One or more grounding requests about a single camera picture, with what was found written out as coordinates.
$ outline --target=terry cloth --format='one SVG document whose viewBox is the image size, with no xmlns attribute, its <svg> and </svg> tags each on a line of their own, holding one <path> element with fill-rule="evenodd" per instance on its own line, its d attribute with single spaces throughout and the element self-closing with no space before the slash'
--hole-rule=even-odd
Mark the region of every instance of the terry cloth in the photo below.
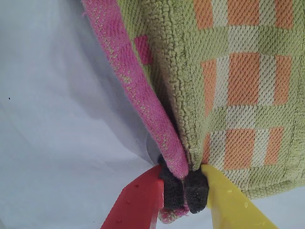
<svg viewBox="0 0 305 229">
<path fill-rule="evenodd" d="M 83 4 L 174 176 L 210 164 L 249 198 L 305 184 L 304 0 Z"/>
</svg>

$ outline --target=white stripe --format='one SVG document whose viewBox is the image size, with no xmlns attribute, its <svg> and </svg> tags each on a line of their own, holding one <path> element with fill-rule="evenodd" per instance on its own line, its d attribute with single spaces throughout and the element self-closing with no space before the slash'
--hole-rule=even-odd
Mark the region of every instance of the white stripe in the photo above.
<svg viewBox="0 0 305 229">
<path fill-rule="evenodd" d="M 275 26 L 275 1 L 260 0 L 259 1 L 259 24 L 267 26 Z"/>
<path fill-rule="evenodd" d="M 218 170 L 224 169 L 225 131 L 214 131 L 210 135 L 209 164 Z"/>
<path fill-rule="evenodd" d="M 251 167 L 264 165 L 269 140 L 269 129 L 257 129 L 255 132 L 254 150 Z"/>
<path fill-rule="evenodd" d="M 258 52 L 258 26 L 230 26 L 228 31 L 229 52 Z"/>
<path fill-rule="evenodd" d="M 255 127 L 256 106 L 229 106 L 226 109 L 227 129 L 253 129 Z"/>
<path fill-rule="evenodd" d="M 275 58 L 271 55 L 260 55 L 259 59 L 259 105 L 272 105 L 275 94 Z"/>
<path fill-rule="evenodd" d="M 229 56 L 216 60 L 216 90 L 213 108 L 227 105 L 229 80 Z"/>
<path fill-rule="evenodd" d="M 227 0 L 212 0 L 214 26 L 226 26 L 228 24 Z"/>
</svg>

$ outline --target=black foam pad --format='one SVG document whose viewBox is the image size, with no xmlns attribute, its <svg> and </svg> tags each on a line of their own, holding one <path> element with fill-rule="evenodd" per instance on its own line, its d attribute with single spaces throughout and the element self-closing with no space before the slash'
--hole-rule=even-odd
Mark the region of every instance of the black foam pad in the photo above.
<svg viewBox="0 0 305 229">
<path fill-rule="evenodd" d="M 190 171 L 185 177 L 184 191 L 191 213 L 198 213 L 205 208 L 208 200 L 209 186 L 206 176 L 200 169 Z"/>
</svg>

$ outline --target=white background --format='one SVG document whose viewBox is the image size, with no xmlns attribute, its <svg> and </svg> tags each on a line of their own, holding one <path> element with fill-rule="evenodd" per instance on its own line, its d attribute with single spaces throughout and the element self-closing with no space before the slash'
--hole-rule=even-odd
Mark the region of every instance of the white background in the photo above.
<svg viewBox="0 0 305 229">
<path fill-rule="evenodd" d="M 147 131 L 79 0 L 0 5 L 0 229 L 99 229 L 121 189 L 152 167 Z M 304 194 L 254 203 L 279 228 L 301 229 Z M 157 228 L 212 220 L 205 210 Z"/>
</svg>

